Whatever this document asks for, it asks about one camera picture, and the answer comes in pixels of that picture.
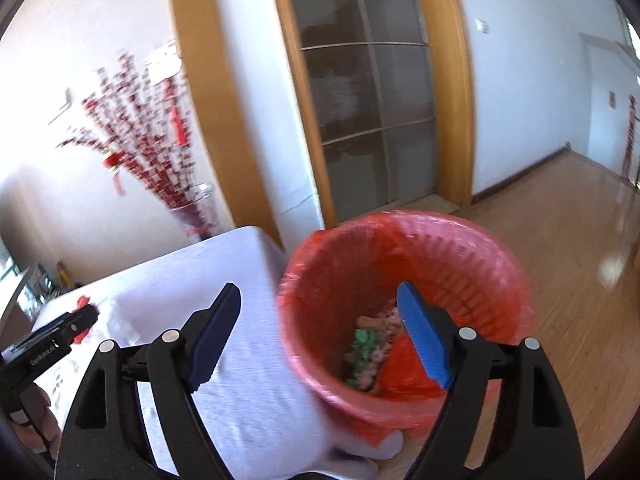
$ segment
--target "white tablecloth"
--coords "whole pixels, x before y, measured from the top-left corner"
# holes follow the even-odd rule
[[[164,330],[181,328],[192,312],[208,308],[225,283],[233,282],[242,294],[238,323],[211,380],[193,396],[231,474],[237,480],[283,479],[306,471],[375,478],[376,465],[363,457],[390,458],[401,449],[402,435],[396,432],[373,449],[337,429],[318,398],[290,370],[274,301],[285,266],[282,251],[260,229],[245,227],[49,303],[36,328],[73,310],[83,294],[100,309],[82,344],[37,381],[50,394],[60,424],[101,341],[114,339],[122,347],[152,342]],[[175,473],[150,387],[141,383],[139,391],[156,461]]]

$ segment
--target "human hand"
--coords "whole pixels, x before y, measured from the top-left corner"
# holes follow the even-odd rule
[[[56,416],[49,409],[51,406],[51,399],[47,393],[40,387],[40,398],[42,399],[42,405],[44,407],[44,416],[42,417],[42,423],[40,424],[40,431],[44,438],[49,441],[49,452],[53,460],[58,458],[58,449],[60,448],[60,438],[62,437],[62,431],[58,427],[58,421]],[[36,432],[35,428],[25,428],[15,422],[10,422],[15,434],[25,447],[33,449],[34,452],[42,452],[47,448],[43,443],[40,435]]]

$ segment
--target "red trash bin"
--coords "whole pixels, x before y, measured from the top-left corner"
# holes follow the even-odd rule
[[[523,270],[504,245],[471,222],[391,211],[314,233],[293,255],[280,284],[284,346],[332,419],[373,445],[394,430],[425,436],[444,401],[437,387],[419,398],[415,391],[381,398],[342,382],[356,319],[388,310],[405,280],[484,338],[517,344],[533,328]],[[417,355],[406,366],[415,367],[405,370],[408,375],[424,373]],[[490,395],[496,391],[490,387]]]

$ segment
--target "red berry branch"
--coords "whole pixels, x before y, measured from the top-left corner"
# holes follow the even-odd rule
[[[121,70],[112,78],[101,69],[99,94],[82,101],[97,131],[73,130],[59,144],[85,146],[104,155],[114,173],[116,190],[124,194],[118,172],[129,171],[170,209],[194,200],[191,128],[184,105],[186,83],[179,76],[151,86],[140,76],[132,55],[119,58]]]

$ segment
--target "door glass pane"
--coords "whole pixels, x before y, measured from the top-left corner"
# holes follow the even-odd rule
[[[324,147],[338,221],[386,204],[387,180],[382,133],[365,134]]]
[[[437,161],[435,121],[398,126],[387,130],[385,135],[391,201],[432,192]]]
[[[292,0],[302,47],[365,41],[357,0]]]
[[[433,88],[427,49],[411,45],[375,45],[385,126],[433,117]]]
[[[424,43],[416,0],[364,0],[373,41]]]
[[[305,50],[305,57],[322,140],[380,127],[368,46]]]

